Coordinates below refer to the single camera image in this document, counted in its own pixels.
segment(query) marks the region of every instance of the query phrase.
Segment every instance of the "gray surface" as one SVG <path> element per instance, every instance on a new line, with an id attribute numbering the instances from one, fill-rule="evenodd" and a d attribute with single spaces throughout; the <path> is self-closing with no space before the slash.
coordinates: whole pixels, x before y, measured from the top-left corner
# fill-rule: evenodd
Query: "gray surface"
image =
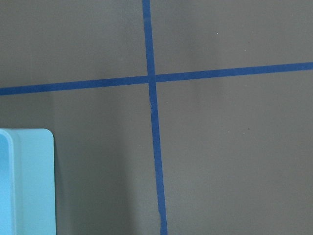
<path id="1" fill-rule="evenodd" d="M 157 73 L 313 60 L 313 1 L 152 0 Z"/>
<path id="2" fill-rule="evenodd" d="M 312 76 L 158 84 L 170 235 L 313 234 Z"/>
<path id="3" fill-rule="evenodd" d="M 141 1 L 0 1 L 0 87 L 146 74 Z"/>
<path id="4" fill-rule="evenodd" d="M 147 85 L 0 96 L 1 128 L 55 137 L 58 235 L 157 235 Z"/>

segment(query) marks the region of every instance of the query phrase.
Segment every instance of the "plastic bin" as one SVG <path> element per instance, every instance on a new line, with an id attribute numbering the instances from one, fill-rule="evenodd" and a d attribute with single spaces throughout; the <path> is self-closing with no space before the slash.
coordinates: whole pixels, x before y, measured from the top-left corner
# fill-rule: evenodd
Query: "plastic bin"
<path id="1" fill-rule="evenodd" d="M 55 235 L 53 135 L 0 129 L 0 235 Z"/>

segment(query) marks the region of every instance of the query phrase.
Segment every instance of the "blue tape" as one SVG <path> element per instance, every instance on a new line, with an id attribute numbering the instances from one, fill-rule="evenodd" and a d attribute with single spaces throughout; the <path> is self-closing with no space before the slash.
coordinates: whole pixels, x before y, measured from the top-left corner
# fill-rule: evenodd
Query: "blue tape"
<path id="1" fill-rule="evenodd" d="M 234 69 L 223 69 L 223 70 L 206 70 L 206 71 L 196 71 L 196 72 L 160 74 L 160 75 L 155 75 L 155 79 L 156 79 L 156 82 L 171 82 L 171 81 L 202 79 L 202 78 L 229 77 L 229 76 L 252 75 L 252 74 L 275 73 L 275 72 L 306 71 L 306 70 L 313 70 L 313 62 L 245 67 L 245 68 L 234 68 Z M 110 78 L 110 79 L 90 80 L 90 81 L 81 81 L 81 82 L 63 82 L 63 83 L 52 83 L 52 84 L 31 85 L 31 86 L 7 87 L 7 88 L 0 88 L 0 95 L 26 94 L 26 93 L 97 88 L 97 87 L 113 87 L 113 86 L 135 85 L 135 84 L 146 84 L 146 83 L 149 83 L 152 77 L 154 77 L 154 75 L 151 74 L 150 76 L 121 77 L 121 78 Z"/>
<path id="2" fill-rule="evenodd" d="M 157 205 L 161 220 L 160 234 L 167 235 L 167 218 L 166 218 L 165 193 L 163 181 L 160 129 L 157 109 L 157 84 L 155 76 L 156 71 L 153 51 L 152 23 L 149 0 L 142 0 L 142 11 L 145 31 L 147 73 L 149 76 L 149 98 L 151 105 L 153 151 L 155 157 Z"/>
<path id="3" fill-rule="evenodd" d="M 166 218 L 165 192 L 164 192 L 164 181 L 163 181 L 163 168 L 162 168 L 156 86 L 157 84 L 155 83 L 155 81 L 149 82 L 152 141 L 153 141 L 153 152 L 154 152 L 154 157 L 155 157 L 155 171 L 156 171 L 157 204 L 158 204 L 158 212 L 160 214 L 160 220 L 161 220 L 160 234 L 167 235 L 167 218 Z"/>
<path id="4" fill-rule="evenodd" d="M 121 77 L 80 82 L 63 82 L 43 85 L 0 88 L 0 95 L 65 91 L 85 88 L 112 87 L 148 83 L 148 76 Z"/>
<path id="5" fill-rule="evenodd" d="M 156 75 L 156 82 L 313 70 L 313 62 Z"/>
<path id="6" fill-rule="evenodd" d="M 147 72 L 148 75 L 155 75 L 156 71 L 153 51 L 152 23 L 149 0 L 142 0 L 142 12 L 143 12 L 143 25 L 145 31 L 146 58 L 148 70 Z"/>

